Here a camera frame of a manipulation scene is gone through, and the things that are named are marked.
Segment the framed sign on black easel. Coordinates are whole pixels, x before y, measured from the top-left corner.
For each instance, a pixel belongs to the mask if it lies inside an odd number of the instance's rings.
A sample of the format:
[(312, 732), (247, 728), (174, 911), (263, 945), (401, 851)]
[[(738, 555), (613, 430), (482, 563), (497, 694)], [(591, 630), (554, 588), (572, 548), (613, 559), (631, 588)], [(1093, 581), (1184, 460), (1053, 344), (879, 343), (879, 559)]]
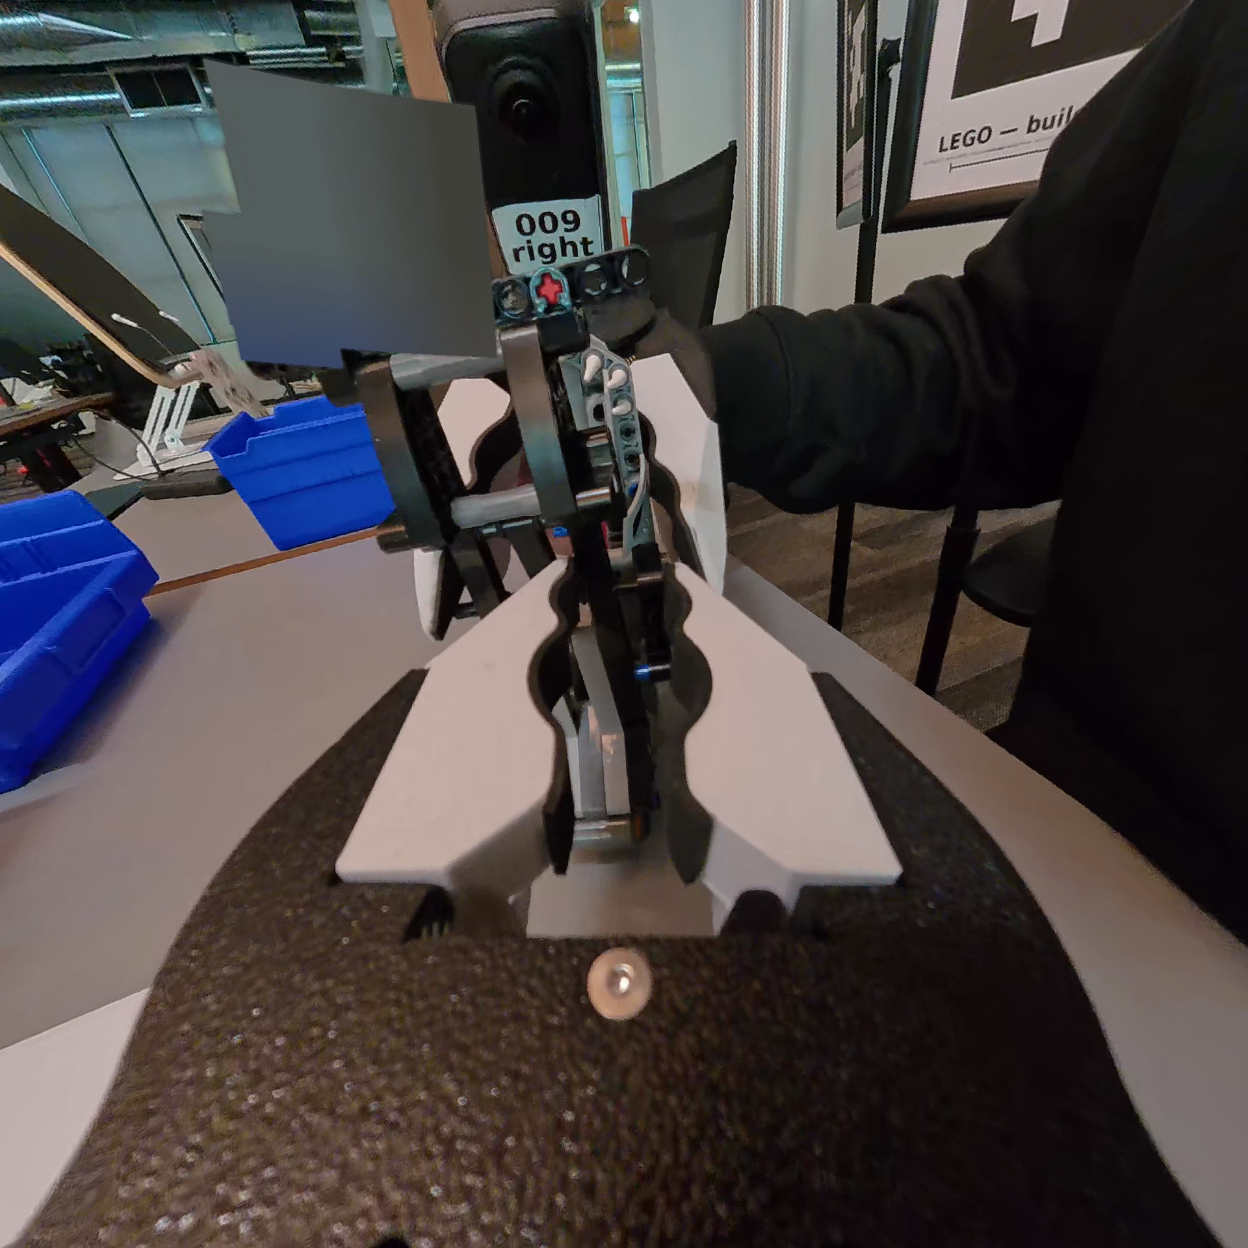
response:
[(875, 207), (858, 229), (853, 303), (879, 234), (1006, 218), (1072, 116), (1187, 7), (1180, 0), (913, 0), (879, 31)]

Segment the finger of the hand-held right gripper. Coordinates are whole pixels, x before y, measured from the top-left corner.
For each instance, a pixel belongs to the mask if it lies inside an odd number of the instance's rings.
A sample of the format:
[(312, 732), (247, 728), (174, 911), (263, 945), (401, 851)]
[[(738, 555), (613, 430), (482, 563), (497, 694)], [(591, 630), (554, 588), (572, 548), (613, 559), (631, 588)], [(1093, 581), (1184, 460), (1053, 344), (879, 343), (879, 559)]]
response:
[[(470, 494), (515, 486), (515, 412), (510, 393), (488, 377), (454, 381), (437, 419)], [(414, 551), (414, 589), (423, 630), (440, 641), (470, 593), (443, 548)]]
[(670, 354), (635, 360), (635, 393), (667, 548), (722, 596), (728, 541), (718, 427)]

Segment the black chair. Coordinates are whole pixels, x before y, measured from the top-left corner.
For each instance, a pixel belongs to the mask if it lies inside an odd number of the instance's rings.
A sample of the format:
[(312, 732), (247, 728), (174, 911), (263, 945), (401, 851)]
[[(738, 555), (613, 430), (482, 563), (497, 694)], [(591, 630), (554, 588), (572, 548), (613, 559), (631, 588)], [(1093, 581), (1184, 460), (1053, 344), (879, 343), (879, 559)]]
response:
[(1033, 628), (1051, 585), (1055, 518), (1030, 522), (974, 555), (962, 596), (1008, 624)]
[(712, 320), (734, 207), (738, 144), (705, 162), (637, 189), (631, 245), (651, 257), (654, 303), (685, 328)]

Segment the large blue storage bin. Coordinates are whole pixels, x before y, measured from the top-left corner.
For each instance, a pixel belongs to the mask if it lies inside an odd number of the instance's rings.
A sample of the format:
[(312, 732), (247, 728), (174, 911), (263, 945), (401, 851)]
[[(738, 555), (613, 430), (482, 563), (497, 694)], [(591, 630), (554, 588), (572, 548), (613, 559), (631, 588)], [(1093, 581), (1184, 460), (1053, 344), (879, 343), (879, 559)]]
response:
[(81, 491), (0, 507), (0, 787), (21, 787), (151, 623), (159, 571)]

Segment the white instruction booklet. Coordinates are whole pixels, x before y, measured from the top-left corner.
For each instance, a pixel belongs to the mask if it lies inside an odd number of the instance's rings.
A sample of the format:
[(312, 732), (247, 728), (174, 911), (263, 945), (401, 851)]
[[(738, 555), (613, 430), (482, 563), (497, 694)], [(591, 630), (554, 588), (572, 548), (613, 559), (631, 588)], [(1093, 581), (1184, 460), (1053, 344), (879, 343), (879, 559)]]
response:
[(21, 1240), (91, 1130), (147, 990), (0, 1052), (0, 1243)]

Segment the dark framed picture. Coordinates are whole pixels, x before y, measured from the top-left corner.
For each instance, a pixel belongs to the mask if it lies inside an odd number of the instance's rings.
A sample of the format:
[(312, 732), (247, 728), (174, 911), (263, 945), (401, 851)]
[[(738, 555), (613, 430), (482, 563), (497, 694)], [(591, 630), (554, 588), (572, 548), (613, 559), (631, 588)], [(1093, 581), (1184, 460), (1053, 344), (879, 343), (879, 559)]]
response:
[(879, 2), (839, 0), (836, 42), (836, 229), (875, 207)]

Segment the silver metal column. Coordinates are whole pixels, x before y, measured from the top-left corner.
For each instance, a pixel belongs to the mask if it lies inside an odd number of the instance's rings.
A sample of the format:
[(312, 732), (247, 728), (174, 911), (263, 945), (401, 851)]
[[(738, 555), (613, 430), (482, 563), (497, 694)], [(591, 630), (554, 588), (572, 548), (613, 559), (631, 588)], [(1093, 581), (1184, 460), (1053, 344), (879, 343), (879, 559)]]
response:
[(743, 2), (746, 303), (781, 303), (788, 174), (788, 0)]

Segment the person's right forearm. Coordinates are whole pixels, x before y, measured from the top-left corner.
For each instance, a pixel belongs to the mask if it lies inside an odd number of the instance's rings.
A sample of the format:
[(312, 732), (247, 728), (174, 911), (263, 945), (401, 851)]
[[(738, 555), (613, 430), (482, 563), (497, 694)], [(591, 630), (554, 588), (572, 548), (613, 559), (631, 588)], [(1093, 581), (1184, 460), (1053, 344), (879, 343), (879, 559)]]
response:
[(1023, 396), (1033, 292), (1000, 229), (960, 276), (883, 303), (769, 303), (705, 328), (724, 476), (788, 514), (1060, 496), (1072, 435)]

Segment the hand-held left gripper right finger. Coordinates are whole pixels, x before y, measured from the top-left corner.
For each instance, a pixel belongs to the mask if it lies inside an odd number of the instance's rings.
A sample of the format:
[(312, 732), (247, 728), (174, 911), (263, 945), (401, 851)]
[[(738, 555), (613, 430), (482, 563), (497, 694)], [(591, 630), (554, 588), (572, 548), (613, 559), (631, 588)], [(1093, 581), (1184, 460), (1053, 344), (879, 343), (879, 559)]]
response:
[(900, 858), (824, 691), (689, 566), (670, 568), (670, 858), (712, 903), (787, 912), (810, 887), (892, 887)]

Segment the grey red toy truck model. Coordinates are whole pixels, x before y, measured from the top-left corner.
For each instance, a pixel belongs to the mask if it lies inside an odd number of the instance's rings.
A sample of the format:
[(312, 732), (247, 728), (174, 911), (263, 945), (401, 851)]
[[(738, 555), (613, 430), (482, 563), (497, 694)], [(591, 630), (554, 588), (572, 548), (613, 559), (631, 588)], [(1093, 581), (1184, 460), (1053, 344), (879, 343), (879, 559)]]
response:
[[(660, 804), (654, 684), (671, 660), (651, 438), (628, 365), (655, 318), (651, 257), (628, 245), (500, 276), (493, 310), (493, 355), (344, 354), (395, 500), (379, 547), (450, 551), (470, 593), (457, 617), (488, 617), (510, 601), (493, 541), (505, 541), (529, 575), (554, 563), (553, 539), (568, 541), (572, 687), (554, 708), (572, 728), (579, 787), (572, 847), (635, 847)], [(480, 377), (495, 381), (515, 412), (515, 486), (488, 494), (469, 491), (437, 419), (450, 382)]]

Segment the small blue storage bin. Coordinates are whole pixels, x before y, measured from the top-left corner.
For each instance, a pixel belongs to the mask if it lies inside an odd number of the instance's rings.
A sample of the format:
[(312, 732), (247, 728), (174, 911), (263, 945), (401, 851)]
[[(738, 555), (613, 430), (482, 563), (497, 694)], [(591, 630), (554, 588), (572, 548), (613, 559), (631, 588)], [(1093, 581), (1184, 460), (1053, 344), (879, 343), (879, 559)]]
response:
[(273, 415), (240, 412), (208, 453), (278, 548), (363, 532), (395, 511), (363, 405), (303, 396)]

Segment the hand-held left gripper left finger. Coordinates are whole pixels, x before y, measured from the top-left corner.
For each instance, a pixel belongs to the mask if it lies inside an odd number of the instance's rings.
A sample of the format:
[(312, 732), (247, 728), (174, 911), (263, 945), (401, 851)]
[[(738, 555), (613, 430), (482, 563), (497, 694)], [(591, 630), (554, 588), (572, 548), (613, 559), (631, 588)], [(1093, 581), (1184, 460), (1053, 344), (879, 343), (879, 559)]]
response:
[(572, 568), (548, 566), (423, 672), (340, 880), (510, 900), (548, 866), (567, 873), (578, 812), (554, 707), (575, 615)]

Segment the black curved plywood board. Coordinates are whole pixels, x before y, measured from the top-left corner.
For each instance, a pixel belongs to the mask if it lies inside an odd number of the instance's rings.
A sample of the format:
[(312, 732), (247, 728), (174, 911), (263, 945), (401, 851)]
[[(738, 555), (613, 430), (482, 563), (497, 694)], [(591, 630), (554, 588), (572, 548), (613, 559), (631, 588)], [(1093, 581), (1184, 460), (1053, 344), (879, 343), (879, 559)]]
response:
[(210, 381), (205, 347), (122, 271), (21, 195), (0, 189), (0, 256), (111, 355), (155, 385)]

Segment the person's black hoodie torso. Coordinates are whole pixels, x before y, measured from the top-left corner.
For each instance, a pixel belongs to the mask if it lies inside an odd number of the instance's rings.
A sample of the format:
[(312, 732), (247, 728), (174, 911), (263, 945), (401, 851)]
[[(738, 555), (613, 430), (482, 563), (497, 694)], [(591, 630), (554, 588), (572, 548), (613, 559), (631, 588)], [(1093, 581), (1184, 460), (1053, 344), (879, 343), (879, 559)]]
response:
[(1245, 944), (1245, 2), (1188, 2), (992, 239), (1087, 347), (1047, 601), (999, 742)]

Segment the printed paper strip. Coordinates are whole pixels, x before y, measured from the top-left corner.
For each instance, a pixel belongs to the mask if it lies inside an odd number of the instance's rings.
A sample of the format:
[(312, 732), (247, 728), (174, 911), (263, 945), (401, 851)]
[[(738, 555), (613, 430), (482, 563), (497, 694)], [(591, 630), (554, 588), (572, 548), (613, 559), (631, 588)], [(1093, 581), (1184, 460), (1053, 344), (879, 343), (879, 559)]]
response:
[(266, 419), (273, 411), (261, 403), (251, 381), (219, 350), (198, 347), (191, 350), (189, 365), (205, 385), (219, 392), (225, 408), (240, 415)]

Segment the white laptop stand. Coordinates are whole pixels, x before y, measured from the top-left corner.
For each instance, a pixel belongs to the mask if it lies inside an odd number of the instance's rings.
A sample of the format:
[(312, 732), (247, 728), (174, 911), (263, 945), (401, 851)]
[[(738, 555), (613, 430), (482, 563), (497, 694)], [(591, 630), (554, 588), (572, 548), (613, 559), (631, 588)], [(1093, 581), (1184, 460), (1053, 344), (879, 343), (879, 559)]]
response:
[(125, 469), (110, 469), (114, 480), (151, 480), (212, 461), (208, 443), (183, 441), (202, 385), (205, 381), (189, 381), (178, 389), (155, 389), (147, 423), (136, 438), (136, 460)]

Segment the silver ventilation duct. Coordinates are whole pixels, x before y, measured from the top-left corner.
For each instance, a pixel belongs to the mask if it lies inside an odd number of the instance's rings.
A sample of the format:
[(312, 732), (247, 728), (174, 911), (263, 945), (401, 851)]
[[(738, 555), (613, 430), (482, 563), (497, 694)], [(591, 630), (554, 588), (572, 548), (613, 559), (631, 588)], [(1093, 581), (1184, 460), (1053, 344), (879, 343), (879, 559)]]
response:
[(212, 109), (208, 63), (402, 90), (387, 2), (15, 0), (0, 6), (0, 120), (142, 120)]

